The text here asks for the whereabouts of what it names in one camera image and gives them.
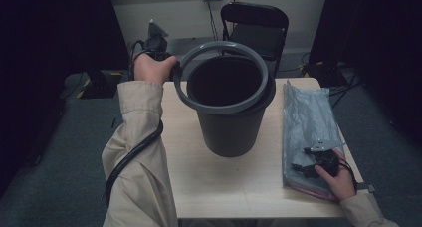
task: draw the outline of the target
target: gray plastic packaging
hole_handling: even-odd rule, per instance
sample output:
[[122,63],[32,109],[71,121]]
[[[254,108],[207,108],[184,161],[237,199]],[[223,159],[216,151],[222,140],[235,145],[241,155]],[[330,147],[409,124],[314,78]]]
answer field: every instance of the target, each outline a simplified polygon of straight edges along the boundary
[[303,150],[319,139],[341,141],[338,126],[328,102],[329,90],[301,90],[288,81],[284,85],[283,120],[283,177],[284,184],[320,198],[335,200],[322,178],[306,179],[292,169],[292,163],[307,166],[315,164],[311,155]]

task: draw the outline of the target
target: person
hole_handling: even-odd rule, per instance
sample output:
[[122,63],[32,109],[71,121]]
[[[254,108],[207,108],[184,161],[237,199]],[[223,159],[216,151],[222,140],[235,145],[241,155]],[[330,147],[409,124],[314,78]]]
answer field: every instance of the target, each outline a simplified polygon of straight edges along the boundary
[[[162,62],[141,54],[134,64],[134,81],[118,85],[123,124],[111,137],[102,154],[105,177],[141,141],[153,133],[162,116],[163,84],[177,63],[174,56]],[[353,226],[397,226],[386,220],[371,194],[356,194],[350,173],[340,167],[332,177],[320,166],[316,172],[328,183],[339,199],[345,216]],[[188,221],[189,226],[241,226],[224,220],[207,224]],[[277,221],[263,220],[256,226],[280,226]],[[153,142],[122,171],[111,190],[104,226],[178,226],[176,209],[161,138]]]

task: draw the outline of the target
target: person's left hand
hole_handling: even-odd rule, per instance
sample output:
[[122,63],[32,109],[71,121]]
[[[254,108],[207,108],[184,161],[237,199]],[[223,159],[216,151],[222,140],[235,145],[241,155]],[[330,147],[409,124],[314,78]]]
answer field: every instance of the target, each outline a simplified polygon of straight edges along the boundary
[[171,68],[177,64],[177,59],[170,56],[164,61],[155,61],[147,54],[141,54],[134,61],[134,79],[150,81],[163,85],[170,75]]

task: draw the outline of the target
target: light wood tabletop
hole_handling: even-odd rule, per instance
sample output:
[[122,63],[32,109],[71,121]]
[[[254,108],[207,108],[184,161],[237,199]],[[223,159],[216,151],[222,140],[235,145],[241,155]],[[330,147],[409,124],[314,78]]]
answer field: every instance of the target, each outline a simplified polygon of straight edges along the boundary
[[[289,79],[300,89],[319,89],[311,78]],[[257,140],[239,157],[221,157],[205,145],[197,113],[164,85],[162,139],[177,217],[190,218],[321,218],[343,217],[337,203],[319,199],[283,184],[283,84],[266,108]],[[348,147],[346,159],[362,181]]]

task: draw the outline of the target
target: beige jacket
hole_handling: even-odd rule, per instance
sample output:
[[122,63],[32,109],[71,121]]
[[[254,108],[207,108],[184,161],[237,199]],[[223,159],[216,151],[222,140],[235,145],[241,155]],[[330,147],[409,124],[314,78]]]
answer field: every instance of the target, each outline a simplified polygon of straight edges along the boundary
[[[162,115],[163,87],[134,81],[118,85],[124,123],[103,151],[105,177],[136,145],[153,133]],[[372,195],[342,201],[355,227],[397,226],[383,218]],[[133,160],[116,180],[104,226],[177,226],[177,216],[161,139]]]

